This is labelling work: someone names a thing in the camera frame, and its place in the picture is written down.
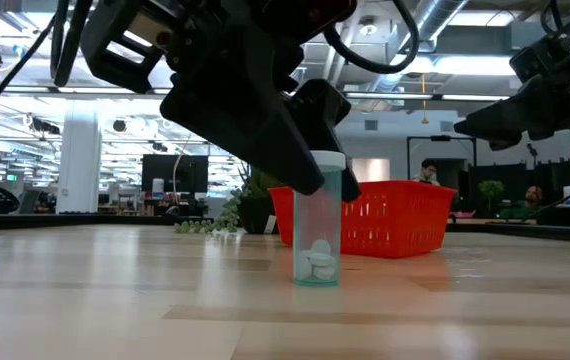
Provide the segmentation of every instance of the red plastic basket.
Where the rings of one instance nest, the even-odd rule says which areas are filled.
[[[343,203],[341,252],[401,258],[439,249],[443,244],[454,189],[415,181],[360,184],[356,201]],[[269,189],[281,241],[294,240],[294,192]]]

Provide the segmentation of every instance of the white column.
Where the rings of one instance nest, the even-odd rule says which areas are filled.
[[[101,124],[96,102],[67,100],[56,212],[96,212],[101,166]]]

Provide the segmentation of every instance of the clear cup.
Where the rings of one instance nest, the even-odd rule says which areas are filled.
[[[314,194],[294,193],[294,283],[338,285],[341,270],[341,194],[345,155],[312,151],[325,183]]]

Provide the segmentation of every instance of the white lid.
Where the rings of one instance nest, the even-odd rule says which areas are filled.
[[[336,151],[313,150],[310,151],[318,166],[335,167],[337,170],[344,170],[345,154]]]

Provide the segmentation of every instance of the person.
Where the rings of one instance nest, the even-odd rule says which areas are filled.
[[[519,201],[517,208],[504,209],[500,212],[501,219],[524,219],[538,210],[543,200],[543,189],[538,186],[530,186],[525,192],[525,200]]]
[[[421,173],[413,180],[422,182],[424,184],[440,185],[435,179],[436,175],[436,161],[432,159],[425,159],[421,163]]]

